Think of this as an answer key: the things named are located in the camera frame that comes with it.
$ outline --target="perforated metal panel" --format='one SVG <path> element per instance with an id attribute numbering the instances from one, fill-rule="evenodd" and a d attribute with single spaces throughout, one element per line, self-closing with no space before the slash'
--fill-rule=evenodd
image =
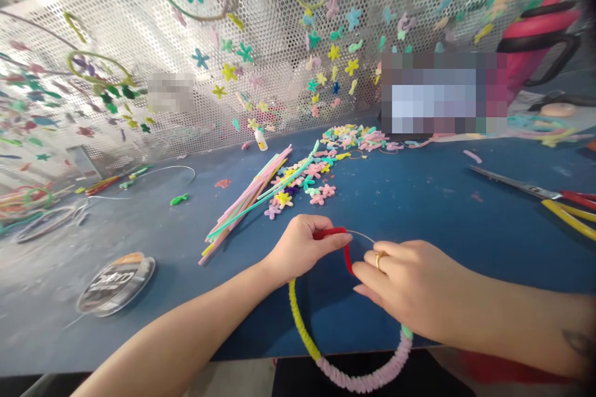
<path id="1" fill-rule="evenodd" d="M 224 0 L 204 0 L 189 4 L 187 0 L 174 0 L 192 14 L 213 16 L 219 14 Z M 124 100 L 115 101 L 119 108 L 117 115 L 112 115 L 103 106 L 100 98 L 91 94 L 90 85 L 75 76 L 43 76 L 43 85 L 51 91 L 59 91 L 52 81 L 67 86 L 69 94 L 62 100 L 52 100 L 61 107 L 50 108 L 47 102 L 31 102 L 28 112 L 21 113 L 19 125 L 12 122 L 4 126 L 5 138 L 23 141 L 22 148 L 0 142 L 2 154 L 14 154 L 22 159 L 0 158 L 0 169 L 5 175 L 19 179 L 23 183 L 42 182 L 50 177 L 62 176 L 69 171 L 64 162 L 64 149 L 69 146 L 84 144 L 95 162 L 109 169 L 142 161 L 175 157 L 183 154 L 200 153 L 214 148 L 252 141 L 252 131 L 246 127 L 248 118 L 255 118 L 262 126 L 274 126 L 275 132 L 266 131 L 266 136 L 294 132 L 331 122 L 340 122 L 343 117 L 361 113 L 374 107 L 379 101 L 379 91 L 374 84 L 374 70 L 380 60 L 380 37 L 386 37 L 384 51 L 391 51 L 396 45 L 398 51 L 404 51 L 411 45 L 415 52 L 433 51 L 439 41 L 445 41 L 445 31 L 453 33 L 454 40 L 445 42 L 447 51 L 494 51 L 500 37 L 512 20 L 523 10 L 525 0 L 509 6 L 502 17 L 494 22 L 494 30 L 484 37 L 478 45 L 474 36 L 485 25 L 483 17 L 488 0 L 455 0 L 440 14 L 435 14 L 441 0 L 337 0 L 340 13 L 335 20 L 325 17 L 325 6 L 314 11 L 315 28 L 322 40 L 316 49 L 308 51 L 305 36 L 311 27 L 304 27 L 300 20 L 304 8 L 296 0 L 229 0 L 230 12 L 244 23 L 243 32 L 230 19 L 214 22 L 196 22 L 186 18 L 187 26 L 177 20 L 173 9 L 166 0 L 28 0 L 5 9 L 18 16 L 25 17 L 64 37 L 70 44 L 81 50 L 99 53 L 114 58 L 122 63 L 132 74 L 139 88 L 146 87 L 152 73 L 192 73 L 195 80 L 193 112 L 160 112 L 152 114 L 147 109 L 146 99 L 128 100 L 132 115 L 141 123 L 151 117 L 151 133 L 140 129 L 131 129 L 122 114 L 129 114 L 124 109 Z M 350 8 L 361 9 L 360 25 L 352 32 L 348 31 L 346 13 Z M 382 18 L 382 11 L 389 7 L 397 14 L 389 24 Z M 68 11 L 81 19 L 86 31 L 88 43 L 81 43 L 75 33 L 66 24 L 63 13 Z M 467 11 L 465 19 L 455 23 L 455 16 Z M 417 25 L 408 31 L 405 40 L 397 39 L 397 22 L 407 12 L 417 18 Z M 434 31 L 435 23 L 442 17 L 450 16 L 451 22 L 445 30 Z M 345 26 L 344 39 L 333 43 L 340 45 L 341 58 L 332 62 L 327 53 L 332 42 L 330 33 Z M 213 34 L 219 42 L 232 40 L 236 50 L 240 42 L 252 47 L 254 63 L 244 63 L 235 52 L 229 53 L 217 48 Z M 363 40 L 363 47 L 354 54 L 348 53 L 348 46 Z M 9 41 L 25 44 L 29 51 L 13 49 Z M 209 55 L 209 70 L 198 68 L 191 58 L 195 48 L 203 55 Z M 35 27 L 0 16 L 0 51 L 25 65 L 32 63 L 47 70 L 67 71 L 65 58 L 71 47 Z M 305 66 L 309 57 L 320 58 L 320 67 L 307 71 Z M 347 61 L 359 58 L 360 69 L 351 78 L 344 72 Z M 95 67 L 100 68 L 100 61 L 93 58 Z M 222 74 L 224 63 L 242 67 L 244 74 L 238 81 L 226 82 Z M 331 81 L 332 67 L 339 68 L 339 94 L 333 94 Z M 123 78 L 123 74 L 113 65 L 106 63 L 113 71 L 107 70 L 101 75 L 111 81 Z M 0 73 L 13 73 L 15 67 L 0 61 Z M 307 82 L 322 72 L 328 81 L 320 89 L 320 102 L 317 104 L 319 116 L 312 116 L 312 94 L 307 92 Z M 251 85 L 252 76 L 261 76 L 261 85 Z M 354 95 L 348 94 L 353 79 L 358 80 Z M 88 93 L 88 97 L 69 86 L 75 83 Z M 212 93 L 215 85 L 224 86 L 227 93 L 221 100 Z M 16 99 L 26 99 L 26 89 L 0 85 L 5 93 Z M 253 105 L 252 111 L 246 111 L 237 99 L 236 92 L 242 92 Z M 334 107 L 336 97 L 341 103 Z M 265 102 L 269 112 L 257 108 L 260 101 Z M 102 112 L 95 112 L 90 102 Z M 72 123 L 67 114 L 74 119 Z M 31 136 L 42 140 L 44 147 L 32 145 L 26 131 L 18 130 L 28 115 L 41 115 L 59 121 L 55 127 L 37 127 Z M 237 132 L 232 122 L 240 122 Z M 78 135 L 79 126 L 91 127 L 93 138 Z M 122 131 L 126 141 L 122 140 Z M 52 158 L 38 161 L 36 155 L 48 153 Z M 28 171 L 21 171 L 25 163 L 32 162 Z"/>

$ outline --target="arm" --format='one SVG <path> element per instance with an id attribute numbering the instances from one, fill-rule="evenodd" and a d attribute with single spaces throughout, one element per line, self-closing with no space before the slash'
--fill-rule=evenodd
<path id="1" fill-rule="evenodd" d="M 364 260 L 355 290 L 414 333 L 566 377 L 585 377 L 594 361 L 594 297 L 482 276 L 423 241 L 378 242 Z"/>
<path id="2" fill-rule="evenodd" d="M 73 396 L 181 395 L 195 374 L 263 299 L 351 240 L 348 234 L 313 240 L 313 232 L 328 228 L 333 225 L 326 217 L 294 217 L 265 259 L 141 329 Z"/>

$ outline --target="gold ring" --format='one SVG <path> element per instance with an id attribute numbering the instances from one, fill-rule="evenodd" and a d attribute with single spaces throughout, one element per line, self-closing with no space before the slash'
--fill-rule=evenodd
<path id="1" fill-rule="evenodd" d="M 382 258 L 383 256 L 386 256 L 386 255 L 387 255 L 387 253 L 386 253 L 386 252 L 384 252 L 384 251 L 379 251 L 379 252 L 377 253 L 377 256 L 376 256 L 376 259 L 375 259 L 375 261 L 376 261 L 376 264 L 377 264 L 377 270 L 378 270 L 378 271 L 380 271 L 380 272 L 381 272 L 381 273 L 383 273 L 383 274 L 385 274 L 385 272 L 384 272 L 383 270 L 381 270 L 381 268 L 379 267 L 379 259 L 380 259 L 380 258 Z"/>

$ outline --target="pile of foam flowers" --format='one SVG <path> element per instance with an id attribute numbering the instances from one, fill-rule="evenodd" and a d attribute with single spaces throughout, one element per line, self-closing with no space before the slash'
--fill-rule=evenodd
<path id="1" fill-rule="evenodd" d="M 375 127 L 356 126 L 347 124 L 344 126 L 331 127 L 322 135 L 320 142 L 327 145 L 327 150 L 315 153 L 312 162 L 294 179 L 283 191 L 277 193 L 270 201 L 269 208 L 265 215 L 271 220 L 275 219 L 277 214 L 286 207 L 294 206 L 292 199 L 302 189 L 303 193 L 310 196 L 310 202 L 313 205 L 323 205 L 325 200 L 335 195 L 336 187 L 327 184 L 327 179 L 322 179 L 322 175 L 331 172 L 332 167 L 338 161 L 344 158 L 360 159 L 367 158 L 363 151 L 373 151 L 375 149 L 385 149 L 386 151 L 397 151 L 404 149 L 404 145 L 395 142 L 388 142 L 389 137 L 385 136 Z M 359 152 L 360 157 L 353 158 L 352 153 Z M 300 160 L 293 166 L 284 166 L 277 172 L 275 180 L 271 184 L 276 185 L 283 182 L 299 170 L 306 159 Z M 316 186 L 317 180 L 323 182 L 322 186 Z"/>

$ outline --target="white glue bottle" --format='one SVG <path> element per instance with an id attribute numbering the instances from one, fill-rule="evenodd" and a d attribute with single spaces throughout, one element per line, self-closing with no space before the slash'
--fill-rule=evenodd
<path id="1" fill-rule="evenodd" d="M 255 139 L 261 151 L 266 151 L 267 149 L 269 149 L 269 147 L 267 146 L 267 141 L 265 141 L 265 136 L 263 135 L 263 132 L 261 132 L 261 130 L 255 130 Z"/>

